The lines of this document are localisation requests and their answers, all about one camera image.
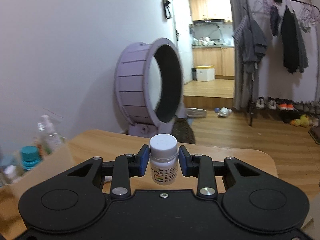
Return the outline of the teal plastic bottle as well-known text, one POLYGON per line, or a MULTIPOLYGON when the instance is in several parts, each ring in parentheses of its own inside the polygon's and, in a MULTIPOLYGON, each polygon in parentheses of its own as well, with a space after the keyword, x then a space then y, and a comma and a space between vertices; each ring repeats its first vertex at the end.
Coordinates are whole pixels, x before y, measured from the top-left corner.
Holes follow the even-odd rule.
POLYGON ((32 170, 41 162, 39 149, 36 146, 24 146, 20 150, 21 162, 24 170, 32 170))

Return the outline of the large white pill bottle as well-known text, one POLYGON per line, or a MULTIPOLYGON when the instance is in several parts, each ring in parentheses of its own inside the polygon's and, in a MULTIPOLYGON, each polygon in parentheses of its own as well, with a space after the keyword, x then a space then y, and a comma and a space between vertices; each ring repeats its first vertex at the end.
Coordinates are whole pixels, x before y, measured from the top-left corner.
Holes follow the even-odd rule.
POLYGON ((7 184, 14 183, 18 178, 18 169, 15 165, 9 165, 4 169, 4 176, 7 184))

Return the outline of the blue cap clear jar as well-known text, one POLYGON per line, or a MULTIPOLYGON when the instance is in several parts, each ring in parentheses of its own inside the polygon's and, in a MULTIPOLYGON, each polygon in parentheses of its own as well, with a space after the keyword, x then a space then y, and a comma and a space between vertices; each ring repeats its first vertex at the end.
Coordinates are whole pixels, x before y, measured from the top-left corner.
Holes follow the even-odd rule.
POLYGON ((5 169, 10 165, 16 165, 16 159, 13 154, 5 154, 1 156, 1 168, 5 169))

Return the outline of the cream plastic storage bin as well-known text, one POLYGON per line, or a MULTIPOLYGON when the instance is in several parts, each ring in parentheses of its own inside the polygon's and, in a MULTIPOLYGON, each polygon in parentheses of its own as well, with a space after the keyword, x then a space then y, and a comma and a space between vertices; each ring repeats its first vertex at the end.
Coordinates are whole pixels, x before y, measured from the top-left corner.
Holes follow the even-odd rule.
POLYGON ((44 157, 32 170, 25 172, 15 182, 5 185, 1 191, 12 194, 19 199, 31 187, 50 179, 73 167, 75 162, 66 144, 59 147, 52 154, 44 157))

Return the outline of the black clothes rack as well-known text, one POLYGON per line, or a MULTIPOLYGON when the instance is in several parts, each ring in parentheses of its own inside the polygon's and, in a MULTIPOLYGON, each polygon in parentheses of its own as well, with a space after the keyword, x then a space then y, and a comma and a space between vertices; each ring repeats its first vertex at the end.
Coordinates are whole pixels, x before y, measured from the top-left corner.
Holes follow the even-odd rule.
POLYGON ((282 104, 318 100, 319 7, 300 0, 245 0, 243 69, 249 78, 247 113, 282 104))

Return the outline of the white box yellow lid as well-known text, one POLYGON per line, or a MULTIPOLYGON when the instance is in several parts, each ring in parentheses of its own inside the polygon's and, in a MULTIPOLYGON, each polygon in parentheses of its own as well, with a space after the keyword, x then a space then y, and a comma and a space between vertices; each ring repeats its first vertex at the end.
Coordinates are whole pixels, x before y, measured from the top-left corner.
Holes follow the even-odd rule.
POLYGON ((197 81, 209 82, 215 80, 215 67, 214 66, 196 66, 196 79, 197 81))

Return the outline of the purple cat exercise wheel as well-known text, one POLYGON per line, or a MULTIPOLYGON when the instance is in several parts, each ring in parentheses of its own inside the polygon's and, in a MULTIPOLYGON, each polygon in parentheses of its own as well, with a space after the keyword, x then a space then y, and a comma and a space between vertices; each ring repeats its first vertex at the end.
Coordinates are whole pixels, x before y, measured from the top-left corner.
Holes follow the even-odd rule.
POLYGON ((129 135, 170 133, 184 110, 183 73, 175 45, 167 38, 128 45, 117 62, 114 92, 129 135))

